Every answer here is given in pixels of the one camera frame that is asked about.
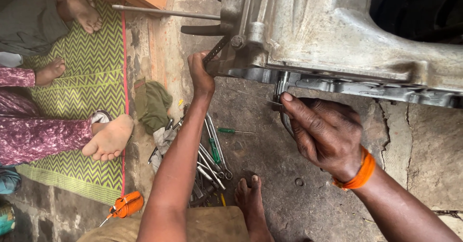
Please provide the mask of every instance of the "shaft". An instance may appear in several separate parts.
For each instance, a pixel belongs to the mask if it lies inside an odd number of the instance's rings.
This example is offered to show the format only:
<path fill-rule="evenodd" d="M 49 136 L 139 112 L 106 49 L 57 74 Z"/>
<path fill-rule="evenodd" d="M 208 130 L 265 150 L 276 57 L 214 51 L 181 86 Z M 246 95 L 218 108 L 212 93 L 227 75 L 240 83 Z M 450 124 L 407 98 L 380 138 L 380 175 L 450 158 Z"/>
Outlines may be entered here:
<path fill-rule="evenodd" d="M 188 13 L 188 12 L 181 12 L 181 11 L 127 7 L 127 6 L 122 6 L 122 5 L 113 5 L 113 9 L 120 10 L 120 11 L 148 12 L 148 13 L 161 14 L 164 16 L 178 16 L 178 17 L 196 18 L 196 19 L 203 19 L 203 20 L 220 20 L 220 16 L 216 16 L 216 15 Z"/>

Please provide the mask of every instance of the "stone floor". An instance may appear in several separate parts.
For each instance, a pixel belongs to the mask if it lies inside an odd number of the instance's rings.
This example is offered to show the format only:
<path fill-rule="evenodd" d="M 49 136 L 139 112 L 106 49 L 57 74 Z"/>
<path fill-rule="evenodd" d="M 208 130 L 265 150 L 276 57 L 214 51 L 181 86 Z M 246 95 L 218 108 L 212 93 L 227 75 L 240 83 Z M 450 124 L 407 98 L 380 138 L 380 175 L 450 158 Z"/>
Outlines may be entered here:
<path fill-rule="evenodd" d="M 177 11 L 219 14 L 216 0 L 170 0 Z M 192 97 L 186 57 L 211 49 L 218 38 L 180 33 L 181 25 L 213 25 L 214 21 L 127 14 L 129 87 L 136 79 L 163 82 L 173 95 L 170 114 L 177 121 L 183 105 Z M 275 241 L 385 241 L 371 216 L 352 192 L 330 184 L 330 176 L 298 154 L 294 141 L 278 115 L 254 96 L 270 98 L 273 86 L 233 78 L 217 78 L 210 112 L 215 126 L 257 132 L 257 135 L 219 134 L 233 171 L 225 182 L 228 205 L 240 178 L 254 173 L 263 180 L 263 203 Z M 364 126 L 362 143 L 377 162 L 402 186 L 463 236 L 463 113 L 461 110 L 425 105 L 376 103 L 371 98 L 290 89 L 300 97 L 318 97 L 351 105 Z M 130 114 L 133 98 L 130 100 Z M 154 178 L 147 159 L 152 138 L 136 125 L 135 138 L 127 148 L 126 190 L 139 190 L 147 198 Z M 303 178 L 304 187 L 294 184 Z M 73 242 L 97 227 L 108 206 L 71 192 L 24 179 L 20 192 L 8 196 L 15 204 L 17 228 L 13 241 Z"/>

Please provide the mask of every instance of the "teal container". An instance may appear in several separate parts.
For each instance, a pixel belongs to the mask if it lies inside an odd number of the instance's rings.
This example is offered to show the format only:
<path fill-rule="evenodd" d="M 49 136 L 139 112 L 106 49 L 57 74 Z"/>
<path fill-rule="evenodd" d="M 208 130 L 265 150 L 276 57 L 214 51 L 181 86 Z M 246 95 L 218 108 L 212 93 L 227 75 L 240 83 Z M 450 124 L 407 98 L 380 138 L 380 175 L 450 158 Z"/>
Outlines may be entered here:
<path fill-rule="evenodd" d="M 0 202 L 0 235 L 4 235 L 14 229 L 14 210 L 8 201 Z"/>

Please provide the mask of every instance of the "aluminum gearbox casing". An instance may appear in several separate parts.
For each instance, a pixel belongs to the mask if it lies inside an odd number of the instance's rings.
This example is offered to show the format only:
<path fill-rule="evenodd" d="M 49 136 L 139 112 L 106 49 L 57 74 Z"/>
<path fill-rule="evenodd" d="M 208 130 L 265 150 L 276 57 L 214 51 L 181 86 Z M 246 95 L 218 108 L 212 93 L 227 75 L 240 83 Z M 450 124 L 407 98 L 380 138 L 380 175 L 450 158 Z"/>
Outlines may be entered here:
<path fill-rule="evenodd" d="M 463 108 L 463 47 L 397 37 L 371 0 L 222 0 L 231 41 L 206 70 L 261 83 Z"/>

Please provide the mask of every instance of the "man's right hand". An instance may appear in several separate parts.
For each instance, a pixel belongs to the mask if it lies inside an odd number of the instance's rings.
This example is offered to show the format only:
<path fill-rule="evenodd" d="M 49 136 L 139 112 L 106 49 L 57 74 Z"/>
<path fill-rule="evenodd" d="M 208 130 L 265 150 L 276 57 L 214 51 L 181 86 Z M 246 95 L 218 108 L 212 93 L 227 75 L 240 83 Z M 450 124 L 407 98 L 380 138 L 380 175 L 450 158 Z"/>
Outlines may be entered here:
<path fill-rule="evenodd" d="M 318 98 L 297 98 L 285 92 L 280 98 L 291 120 L 299 152 L 341 182 L 360 169 L 362 125 L 350 106 Z"/>

